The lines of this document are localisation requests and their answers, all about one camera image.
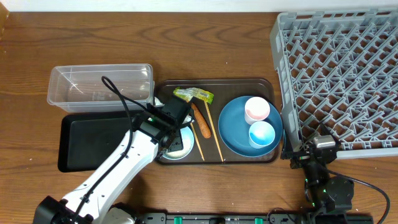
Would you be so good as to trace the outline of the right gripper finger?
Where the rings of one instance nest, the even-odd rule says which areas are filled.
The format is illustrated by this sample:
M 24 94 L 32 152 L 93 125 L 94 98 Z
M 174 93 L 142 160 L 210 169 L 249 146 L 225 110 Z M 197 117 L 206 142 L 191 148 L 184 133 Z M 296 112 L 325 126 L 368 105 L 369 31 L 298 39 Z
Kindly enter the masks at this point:
M 328 128 L 323 123 L 320 123 L 320 125 L 318 127 L 318 132 L 321 136 L 332 136 L 332 133 L 328 130 Z
M 283 143 L 283 152 L 293 152 L 294 149 L 292 147 L 291 140 L 286 130 L 284 130 L 284 143 Z

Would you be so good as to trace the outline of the pile of white rice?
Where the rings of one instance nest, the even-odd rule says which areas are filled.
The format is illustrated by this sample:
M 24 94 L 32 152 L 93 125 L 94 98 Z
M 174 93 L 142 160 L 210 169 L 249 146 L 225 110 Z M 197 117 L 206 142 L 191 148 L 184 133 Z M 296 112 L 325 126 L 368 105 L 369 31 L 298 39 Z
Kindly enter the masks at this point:
M 165 157 L 169 157 L 170 159 L 178 159 L 178 158 L 186 156 L 189 152 L 190 152 L 189 150 L 167 152 L 165 154 Z

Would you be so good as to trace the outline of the light blue bowl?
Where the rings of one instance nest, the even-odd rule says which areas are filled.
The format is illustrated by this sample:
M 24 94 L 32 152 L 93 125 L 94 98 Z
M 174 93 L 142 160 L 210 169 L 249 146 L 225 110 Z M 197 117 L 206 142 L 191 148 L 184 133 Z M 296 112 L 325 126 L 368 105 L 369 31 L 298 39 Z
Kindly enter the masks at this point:
M 185 128 L 182 128 L 180 131 L 181 131 L 182 142 L 183 142 L 183 149 L 182 150 L 189 150 L 191 152 L 191 150 L 192 150 L 192 148 L 194 146 L 194 143 L 195 143 L 192 130 L 189 127 L 185 127 Z M 179 160 L 179 159 L 183 158 L 183 157 L 181 157 L 181 158 L 178 158 L 178 159 L 170 159 L 169 157 L 165 157 L 165 154 L 163 155 L 163 157 L 168 159 L 168 160 Z

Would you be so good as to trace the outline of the orange carrot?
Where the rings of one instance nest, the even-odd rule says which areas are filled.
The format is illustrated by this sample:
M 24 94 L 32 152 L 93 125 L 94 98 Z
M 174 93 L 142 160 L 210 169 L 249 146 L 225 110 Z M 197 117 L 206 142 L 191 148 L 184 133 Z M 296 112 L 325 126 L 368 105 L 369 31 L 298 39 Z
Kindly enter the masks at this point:
M 191 104 L 191 108 L 193 109 L 195 121 L 197 122 L 198 127 L 200 128 L 200 132 L 201 132 L 202 136 L 205 139 L 211 138 L 210 128 L 209 128 L 206 120 L 204 119 L 202 113 L 200 112 L 200 110 L 197 108 L 197 106 L 194 103 Z

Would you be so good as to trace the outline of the green snack wrapper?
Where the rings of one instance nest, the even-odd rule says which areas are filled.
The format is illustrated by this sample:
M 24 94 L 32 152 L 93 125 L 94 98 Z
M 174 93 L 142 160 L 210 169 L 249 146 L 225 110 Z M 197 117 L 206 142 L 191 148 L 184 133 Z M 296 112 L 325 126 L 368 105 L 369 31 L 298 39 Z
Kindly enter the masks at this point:
M 212 94 L 211 92 L 195 87 L 186 89 L 181 89 L 180 87 L 177 87 L 176 89 L 174 89 L 173 94 L 185 100 L 186 102 L 190 102 L 192 98 L 198 98 L 199 100 L 212 104 L 214 98 L 214 94 Z

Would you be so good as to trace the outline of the white napkin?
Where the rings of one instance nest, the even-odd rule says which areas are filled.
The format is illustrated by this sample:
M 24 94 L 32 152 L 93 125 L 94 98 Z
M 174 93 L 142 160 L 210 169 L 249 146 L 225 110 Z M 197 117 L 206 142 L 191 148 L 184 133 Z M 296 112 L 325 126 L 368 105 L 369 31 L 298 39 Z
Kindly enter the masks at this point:
M 154 103 L 155 103 L 155 106 L 162 106 L 163 105 L 163 103 L 157 97 L 154 98 Z

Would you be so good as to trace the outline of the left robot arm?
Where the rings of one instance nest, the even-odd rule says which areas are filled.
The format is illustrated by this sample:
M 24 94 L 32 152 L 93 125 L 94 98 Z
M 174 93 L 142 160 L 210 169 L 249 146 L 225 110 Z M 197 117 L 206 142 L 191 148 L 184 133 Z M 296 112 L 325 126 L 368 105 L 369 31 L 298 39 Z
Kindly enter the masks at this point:
M 102 223 L 128 183 L 168 149 L 191 110 L 173 99 L 162 108 L 129 115 L 130 129 L 95 172 L 60 201 L 46 197 L 36 208 L 34 223 Z

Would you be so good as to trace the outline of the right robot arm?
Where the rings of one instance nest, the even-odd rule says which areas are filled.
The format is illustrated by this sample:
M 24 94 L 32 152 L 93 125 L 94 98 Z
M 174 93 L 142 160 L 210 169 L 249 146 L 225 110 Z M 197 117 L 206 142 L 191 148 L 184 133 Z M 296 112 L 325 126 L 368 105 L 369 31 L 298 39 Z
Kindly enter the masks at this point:
M 346 212 L 352 209 L 354 183 L 343 177 L 331 177 L 326 165 L 337 158 L 341 143 L 324 125 L 307 150 L 293 150 L 287 132 L 283 132 L 281 159 L 290 161 L 291 169 L 305 174 L 304 194 L 313 208 L 297 215 L 294 223 L 348 223 Z

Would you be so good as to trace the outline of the grey dishwasher rack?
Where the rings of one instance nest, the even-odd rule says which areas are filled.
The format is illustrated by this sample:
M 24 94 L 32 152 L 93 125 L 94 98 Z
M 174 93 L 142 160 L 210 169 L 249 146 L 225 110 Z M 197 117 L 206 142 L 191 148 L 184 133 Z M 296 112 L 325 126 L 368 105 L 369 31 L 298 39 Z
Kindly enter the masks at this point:
M 295 152 L 323 123 L 339 159 L 397 155 L 397 9 L 283 12 L 270 34 Z

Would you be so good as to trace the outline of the left wooden chopstick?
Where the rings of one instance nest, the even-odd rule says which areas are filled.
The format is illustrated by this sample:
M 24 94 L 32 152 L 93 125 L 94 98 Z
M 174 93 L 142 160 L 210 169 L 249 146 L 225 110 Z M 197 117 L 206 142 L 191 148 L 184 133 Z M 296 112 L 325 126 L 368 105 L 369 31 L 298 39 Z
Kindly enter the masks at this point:
M 193 132 L 193 135 L 194 135 L 194 138 L 195 138 L 195 142 L 196 142 L 197 147 L 198 147 L 198 150 L 199 150 L 199 152 L 200 152 L 201 159 L 202 159 L 202 161 L 205 161 L 205 158 L 204 158 L 204 155 L 203 155 L 203 151 L 202 151 L 202 149 L 201 149 L 201 146 L 200 146 L 200 143 L 199 143 L 199 140 L 198 140 L 198 137 L 197 137 L 195 128 L 194 128 L 194 126 L 193 126 L 193 123 L 190 123 L 190 127 L 191 127 L 191 129 L 192 129 L 192 132 Z

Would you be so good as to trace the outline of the wooden chopstick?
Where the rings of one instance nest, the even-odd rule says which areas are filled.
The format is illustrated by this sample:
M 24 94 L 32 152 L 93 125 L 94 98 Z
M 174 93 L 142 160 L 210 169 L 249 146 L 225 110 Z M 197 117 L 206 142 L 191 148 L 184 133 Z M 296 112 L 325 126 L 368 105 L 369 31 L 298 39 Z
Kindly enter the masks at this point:
M 208 118 L 209 118 L 209 120 L 210 120 L 211 130 L 212 130 L 212 133 L 213 133 L 213 135 L 214 135 L 216 147 L 217 147 L 217 150 L 218 150 L 218 153 L 219 153 L 221 162 L 224 162 L 224 158 L 223 158 L 223 155 L 222 155 L 222 152 L 221 152 L 219 140 L 218 140 L 218 137 L 217 137 L 217 134 L 216 134 L 216 130 L 215 130 L 215 126 L 214 126 L 214 123 L 213 123 L 213 119 L 212 119 L 212 116 L 211 116 L 211 113 L 210 113 L 210 109 L 209 109 L 209 106 L 208 106 L 208 102 L 204 101 L 204 104 L 205 104 L 205 108 L 206 108 L 206 112 L 207 112 Z
M 199 150 L 199 152 L 200 152 L 201 159 L 202 159 L 202 161 L 205 161 L 205 158 L 204 158 L 204 155 L 203 155 L 203 151 L 202 151 L 202 149 L 201 149 L 201 146 L 200 146 L 200 143 L 199 143 L 199 140 L 198 140 L 198 137 L 197 137 L 195 128 L 194 128 L 194 126 L 193 126 L 193 123 L 190 123 L 190 127 L 191 127 L 191 129 L 192 129 L 192 132 L 193 132 L 193 135 L 194 135 L 194 138 L 195 138 L 195 142 L 196 142 L 197 147 L 198 147 L 198 150 Z

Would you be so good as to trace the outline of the light blue cup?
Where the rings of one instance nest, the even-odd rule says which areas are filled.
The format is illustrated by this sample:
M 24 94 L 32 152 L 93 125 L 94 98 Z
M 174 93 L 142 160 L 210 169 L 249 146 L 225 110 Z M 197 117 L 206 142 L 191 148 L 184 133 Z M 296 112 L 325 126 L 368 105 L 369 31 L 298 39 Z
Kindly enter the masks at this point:
M 257 121 L 249 128 L 249 145 L 260 149 L 270 145 L 275 139 L 275 130 L 265 121 Z

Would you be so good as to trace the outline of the dark brown serving tray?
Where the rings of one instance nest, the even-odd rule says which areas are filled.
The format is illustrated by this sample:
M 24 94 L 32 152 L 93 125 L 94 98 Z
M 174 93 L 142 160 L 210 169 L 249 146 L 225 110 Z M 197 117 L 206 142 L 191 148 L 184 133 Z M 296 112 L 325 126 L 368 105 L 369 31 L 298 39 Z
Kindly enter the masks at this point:
M 210 113 L 215 126 L 216 134 L 219 140 L 221 152 L 224 162 L 221 162 L 214 135 L 211 138 L 205 139 L 197 125 L 193 123 L 205 161 L 202 161 L 200 152 L 196 142 L 191 152 L 184 158 L 179 160 L 168 160 L 163 156 L 157 158 L 156 162 L 162 165 L 210 165 L 210 164 L 267 164 L 277 159 L 279 155 L 279 146 L 273 149 L 270 153 L 260 157 L 246 157 L 233 152 L 222 141 L 218 129 L 218 120 L 222 109 L 233 99 L 240 96 L 258 96 L 264 98 L 269 104 L 274 105 L 274 89 L 271 83 L 265 79 L 224 79 L 224 80 L 166 80 L 155 86 L 154 94 L 163 103 L 166 103 L 174 95 L 173 91 L 177 87 L 181 89 L 186 88 L 200 88 L 214 94 L 213 102 L 209 105 Z M 206 122 L 210 126 L 205 104 L 198 98 L 193 98 L 192 103 L 196 104 Z

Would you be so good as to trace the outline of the pink cup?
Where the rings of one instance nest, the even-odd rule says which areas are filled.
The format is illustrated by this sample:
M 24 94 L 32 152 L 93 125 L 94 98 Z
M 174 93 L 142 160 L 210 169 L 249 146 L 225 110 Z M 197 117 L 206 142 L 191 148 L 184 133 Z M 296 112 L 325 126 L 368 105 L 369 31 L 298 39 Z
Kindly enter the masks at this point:
M 270 104 L 264 98 L 254 96 L 247 100 L 244 106 L 244 119 L 252 125 L 257 121 L 265 120 L 271 112 Z

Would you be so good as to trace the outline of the right wooden chopstick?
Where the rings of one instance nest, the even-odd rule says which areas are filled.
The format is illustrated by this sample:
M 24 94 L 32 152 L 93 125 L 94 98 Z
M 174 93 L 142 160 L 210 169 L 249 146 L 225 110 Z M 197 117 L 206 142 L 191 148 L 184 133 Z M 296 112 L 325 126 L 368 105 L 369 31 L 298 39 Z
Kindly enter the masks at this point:
M 209 109 L 209 106 L 208 106 L 208 102 L 204 101 L 204 104 L 205 104 L 205 108 L 206 108 L 206 112 L 207 112 L 208 118 L 209 118 L 209 120 L 210 120 L 211 130 L 212 130 L 212 133 L 213 133 L 213 135 L 214 135 L 216 147 L 217 147 L 217 150 L 218 150 L 218 153 L 219 153 L 221 162 L 224 162 L 224 158 L 223 158 L 223 155 L 222 155 L 222 152 L 221 152 L 219 140 L 218 140 L 218 137 L 217 137 L 217 134 L 216 134 L 216 130 L 215 130 L 215 126 L 214 126 L 214 123 L 213 123 L 213 119 L 212 119 L 212 116 L 211 116 L 211 113 L 210 113 L 210 109 Z

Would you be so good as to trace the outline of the dark blue plate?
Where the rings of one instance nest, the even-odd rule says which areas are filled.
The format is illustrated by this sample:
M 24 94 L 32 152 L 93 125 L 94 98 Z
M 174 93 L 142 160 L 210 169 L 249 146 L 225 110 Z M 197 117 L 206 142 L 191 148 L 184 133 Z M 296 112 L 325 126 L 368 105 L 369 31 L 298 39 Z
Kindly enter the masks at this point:
M 233 152 L 246 157 L 260 157 L 270 153 L 279 145 L 284 132 L 279 112 L 271 103 L 270 115 L 265 119 L 275 130 L 272 143 L 260 149 L 249 144 L 250 125 L 244 119 L 244 106 L 252 96 L 240 96 L 231 100 L 221 111 L 218 120 L 220 137 L 224 144 Z

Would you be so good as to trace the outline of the black plastic tray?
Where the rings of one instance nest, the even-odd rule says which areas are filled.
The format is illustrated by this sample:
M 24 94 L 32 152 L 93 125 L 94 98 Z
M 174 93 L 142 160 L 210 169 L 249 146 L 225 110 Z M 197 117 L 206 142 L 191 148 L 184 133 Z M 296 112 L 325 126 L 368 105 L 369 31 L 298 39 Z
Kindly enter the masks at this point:
M 65 116 L 60 132 L 59 171 L 97 169 L 117 148 L 128 130 L 124 111 Z

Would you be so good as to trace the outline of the clear plastic bin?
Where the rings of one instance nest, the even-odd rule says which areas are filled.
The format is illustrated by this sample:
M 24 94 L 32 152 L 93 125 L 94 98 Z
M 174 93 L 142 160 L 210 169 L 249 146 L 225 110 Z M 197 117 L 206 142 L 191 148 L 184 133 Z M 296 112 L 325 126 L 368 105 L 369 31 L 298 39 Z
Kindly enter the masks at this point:
M 70 65 L 52 69 L 47 102 L 68 113 L 122 111 L 122 102 L 102 82 L 108 77 L 122 95 L 154 103 L 152 66 L 146 63 Z

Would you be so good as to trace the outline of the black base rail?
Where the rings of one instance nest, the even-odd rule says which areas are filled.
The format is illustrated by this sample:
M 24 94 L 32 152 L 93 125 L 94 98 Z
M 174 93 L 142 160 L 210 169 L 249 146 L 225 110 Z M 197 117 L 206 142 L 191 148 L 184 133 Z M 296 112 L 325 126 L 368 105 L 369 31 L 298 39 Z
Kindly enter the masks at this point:
M 184 215 L 145 213 L 137 216 L 137 224 L 373 224 L 364 215 L 296 215 L 270 212 L 267 215 Z

